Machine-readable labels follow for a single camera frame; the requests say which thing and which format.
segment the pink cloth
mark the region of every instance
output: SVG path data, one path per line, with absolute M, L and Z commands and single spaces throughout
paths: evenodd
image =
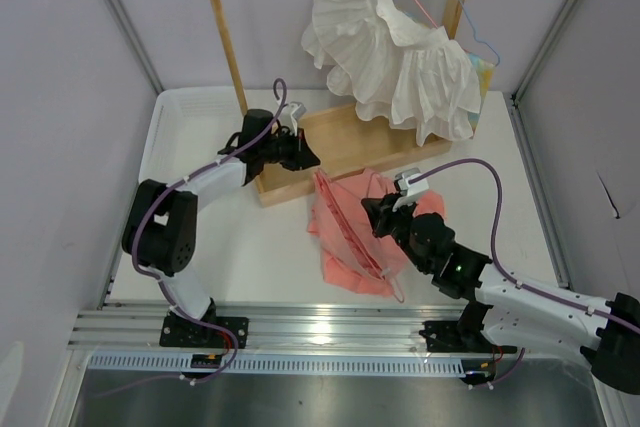
M 358 294 L 393 295 L 402 302 L 403 294 L 396 292 L 393 281 L 409 261 L 391 236 L 373 236 L 360 204 L 365 197 L 394 192 L 393 181 L 370 169 L 335 182 L 318 170 L 313 180 L 317 197 L 307 230 L 320 238 L 325 282 Z M 444 217 L 444 201 L 429 191 L 418 201 L 414 215 L 433 212 Z

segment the white cloth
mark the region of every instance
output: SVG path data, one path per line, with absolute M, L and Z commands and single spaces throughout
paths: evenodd
M 416 129 L 418 145 L 431 133 L 473 135 L 468 112 L 479 113 L 482 100 L 469 57 L 443 27 L 413 21 L 393 0 L 314 0 L 302 47 L 316 68 L 334 66 L 327 87 L 353 95 L 360 119 Z

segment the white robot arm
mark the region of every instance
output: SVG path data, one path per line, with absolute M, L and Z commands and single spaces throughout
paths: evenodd
M 276 92 L 283 87 L 282 99 Z M 123 250 L 132 255 L 134 268 L 154 278 L 178 316 L 190 321 L 215 323 L 215 303 L 203 289 L 190 264 L 195 251 L 196 218 L 217 198 L 251 182 L 266 163 L 288 170 L 320 164 L 309 148 L 298 120 L 305 108 L 286 103 L 286 86 L 274 83 L 280 108 L 276 117 L 251 109 L 242 130 L 231 136 L 221 157 L 171 184 L 142 182 L 122 237 Z
M 429 188 L 426 177 L 463 163 L 487 167 L 498 187 L 491 235 L 493 259 L 455 241 L 438 214 L 413 216 Z M 491 353 L 533 349 L 590 368 L 603 383 L 640 394 L 640 303 L 617 294 L 610 301 L 514 276 L 498 261 L 495 238 L 502 199 L 497 172 L 480 159 L 463 159 L 421 174 L 396 177 L 397 192 L 363 199 L 373 234 L 391 235 L 415 267 L 452 298 L 469 301 L 456 322 L 427 321 L 420 333 L 433 352 Z

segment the white tray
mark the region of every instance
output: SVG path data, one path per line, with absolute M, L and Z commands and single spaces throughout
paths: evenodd
M 183 92 L 206 94 L 204 98 L 200 97 L 199 102 L 204 104 L 200 108 L 208 113 L 202 117 L 193 117 L 195 126 L 189 127 L 191 120 L 183 120 L 186 122 L 184 126 L 174 131 L 181 136 L 177 139 L 169 135 L 171 130 L 168 128 L 177 126 L 180 122 L 175 120 L 169 123 L 168 120 L 160 119 L 158 124 L 158 116 L 162 117 L 166 113 L 156 113 L 151 131 L 157 134 L 149 135 L 152 139 L 150 142 L 156 137 L 156 143 L 160 143 L 160 135 L 167 135 L 176 150 L 172 152 L 171 146 L 150 144 L 148 152 L 154 156 L 163 153 L 164 158 L 153 158 L 153 166 L 147 166 L 149 160 L 146 160 L 142 174 L 152 174 L 152 178 L 167 181 L 183 176 L 215 157 L 215 152 L 224 145 L 231 133 L 238 130 L 240 109 L 231 100 L 229 109 L 224 108 L 225 115 L 219 119 L 219 122 L 222 119 L 224 122 L 230 121 L 231 126 L 218 125 L 213 120 L 214 117 L 211 117 L 212 105 L 226 105 L 217 94 L 215 98 L 211 98 L 213 90 L 173 91 L 174 95 L 180 94 L 180 97 Z M 227 94 L 222 94 L 224 90 L 215 89 L 221 95 L 232 95 L 229 94 L 231 89 L 227 89 Z M 246 93 L 251 107 L 276 107 L 270 89 L 261 92 L 248 90 Z M 290 98 L 304 102 L 310 110 L 328 104 L 323 91 L 294 90 L 290 91 Z M 185 104 L 180 98 L 179 105 L 184 108 L 192 104 Z M 170 109 L 167 106 L 166 109 L 167 112 L 177 111 L 175 107 Z M 236 116 L 238 124 L 233 124 L 233 117 Z M 191 119 L 191 115 L 185 115 L 185 118 Z M 198 119 L 207 118 L 209 120 L 206 122 L 210 127 L 198 125 Z M 162 133 L 165 125 L 168 132 Z M 194 137 L 192 132 L 200 132 L 200 135 Z M 186 138 L 186 134 L 190 134 L 191 138 Z M 474 140 L 458 142 L 448 153 L 419 162 L 416 166 L 426 171 L 444 162 L 464 157 L 486 159 L 498 169 L 502 177 L 504 207 L 498 231 L 498 251 L 504 265 L 537 280 L 553 283 L 553 266 L 502 94 L 487 94 Z M 387 175 L 392 176 L 394 173 L 395 171 L 389 172 Z M 456 238 L 471 249 L 488 252 L 496 198 L 496 187 L 491 175 L 479 167 L 460 167 L 434 176 L 430 183 L 444 196 L 447 222 L 456 231 Z M 312 201 L 311 196 L 300 197 L 264 208 L 260 205 L 256 190 L 247 186 L 213 202 L 200 212 L 193 265 L 211 296 L 220 302 L 397 305 L 393 298 L 358 295 L 323 281 L 318 241 L 306 232 Z M 430 278 L 416 269 L 406 269 L 400 274 L 399 280 L 405 290 L 406 305 L 456 303 L 438 292 L 431 285 Z M 162 299 L 162 294 L 157 282 L 136 273 L 131 267 L 130 256 L 124 254 L 112 288 L 111 300 L 158 299 Z
M 194 87 L 161 93 L 153 110 L 138 181 L 172 182 L 218 155 L 242 127 L 232 87 Z

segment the wooden frame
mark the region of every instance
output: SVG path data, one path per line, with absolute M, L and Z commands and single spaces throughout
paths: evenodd
M 451 38 L 455 36 L 462 14 L 457 0 L 453 1 L 455 5 L 447 0 L 442 22 Z M 238 104 L 244 114 L 249 107 L 222 1 L 210 2 Z M 362 122 L 356 116 L 353 103 L 308 114 L 300 126 L 305 129 L 309 145 L 322 160 L 322 169 L 332 178 L 356 174 L 367 167 L 389 170 L 446 152 L 451 146 L 449 141 L 431 135 L 425 145 L 418 147 L 413 130 L 392 130 L 383 118 Z M 267 165 L 255 179 L 262 204 L 273 205 L 313 192 L 312 175 L 313 170 L 289 172 L 279 165 Z

